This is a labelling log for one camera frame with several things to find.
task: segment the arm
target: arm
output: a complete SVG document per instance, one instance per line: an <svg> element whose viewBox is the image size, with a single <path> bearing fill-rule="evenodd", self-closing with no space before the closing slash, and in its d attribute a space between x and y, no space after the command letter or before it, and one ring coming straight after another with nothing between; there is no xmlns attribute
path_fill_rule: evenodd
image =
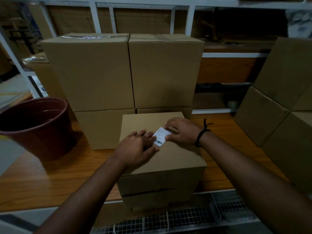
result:
<svg viewBox="0 0 312 234"><path fill-rule="evenodd" d="M202 127L187 119L172 118L165 128L175 127L178 134L169 141L195 143ZM312 233L312 202L289 183L223 141L205 132L200 145L222 169L244 202L275 233Z"/></svg>
<svg viewBox="0 0 312 234"><path fill-rule="evenodd" d="M153 132L133 132L35 232L35 234L89 233L111 189L125 169L146 163L158 150Z"/></svg>

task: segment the packing tape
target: packing tape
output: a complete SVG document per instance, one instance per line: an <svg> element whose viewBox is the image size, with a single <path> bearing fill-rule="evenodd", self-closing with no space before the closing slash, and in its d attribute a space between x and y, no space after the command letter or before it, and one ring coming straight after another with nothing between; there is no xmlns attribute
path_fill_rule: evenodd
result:
<svg viewBox="0 0 312 234"><path fill-rule="evenodd" d="M125 37L124 35L115 35L115 36L72 36L72 35L68 35L68 36L65 36L65 35L62 35L60 37L63 37L63 38L75 38L75 39L101 39L101 38L115 38L115 37Z"/></svg>
<svg viewBox="0 0 312 234"><path fill-rule="evenodd" d="M49 63L49 60L46 56L31 56L28 58L24 58L22 60L24 63L28 62L44 62L44 63Z"/></svg>
<svg viewBox="0 0 312 234"><path fill-rule="evenodd" d="M171 42L170 39L166 38L165 36L163 36L162 34L154 34L154 37L156 39L162 40L163 42Z"/></svg>

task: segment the forearm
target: forearm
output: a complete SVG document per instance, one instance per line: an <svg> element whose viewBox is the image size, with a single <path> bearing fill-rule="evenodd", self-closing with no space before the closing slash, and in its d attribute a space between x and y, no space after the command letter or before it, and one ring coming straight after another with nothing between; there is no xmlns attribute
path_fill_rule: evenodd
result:
<svg viewBox="0 0 312 234"><path fill-rule="evenodd" d="M124 169L116 156L108 158L35 233L89 233L105 199Z"/></svg>
<svg viewBox="0 0 312 234"><path fill-rule="evenodd" d="M283 233L311 231L311 202L289 183L211 132L202 136L200 144L271 230Z"/></svg>

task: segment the left hand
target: left hand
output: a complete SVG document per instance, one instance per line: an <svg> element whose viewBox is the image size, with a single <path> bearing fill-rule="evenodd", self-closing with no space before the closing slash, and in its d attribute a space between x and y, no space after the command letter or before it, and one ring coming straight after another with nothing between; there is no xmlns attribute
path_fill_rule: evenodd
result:
<svg viewBox="0 0 312 234"><path fill-rule="evenodd" d="M121 159L125 168L143 165L159 151L158 146L152 146L156 140L153 134L153 132L146 133L146 130L141 130L139 133L134 131L120 141L114 154Z"/></svg>

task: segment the bucket rim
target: bucket rim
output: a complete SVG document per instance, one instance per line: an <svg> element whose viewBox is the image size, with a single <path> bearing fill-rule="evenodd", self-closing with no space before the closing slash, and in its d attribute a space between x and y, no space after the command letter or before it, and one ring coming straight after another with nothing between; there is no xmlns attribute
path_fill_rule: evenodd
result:
<svg viewBox="0 0 312 234"><path fill-rule="evenodd" d="M31 103L33 101L41 101L41 100L43 100L43 101L49 101L50 100L50 101L62 102L62 103L65 104L65 108L55 118L53 118L52 120L47 121L47 122L45 122L45 123L43 123L41 125L38 125L38 126L35 126L35 127L31 127L31 128L28 128L28 129L24 129L24 130L17 130L17 131L2 131L2 130L0 130L0 135L10 136L10 135L17 134L17 133L25 133L25 132L38 130L38 129L40 129L42 127L45 127L46 125L52 123L53 121L57 120L57 118L61 117L64 114L64 112L67 111L68 106L69 106L68 102L66 100L62 99L62 98L50 98L50 97L34 98L34 99L27 100L25 102L18 103L16 105L14 105L13 107L10 107L10 108L2 111L0 114L7 112L7 111L11 110L14 107L17 107L17 106L20 106L20 105L23 105L23 104L29 104L29 103Z"/></svg>

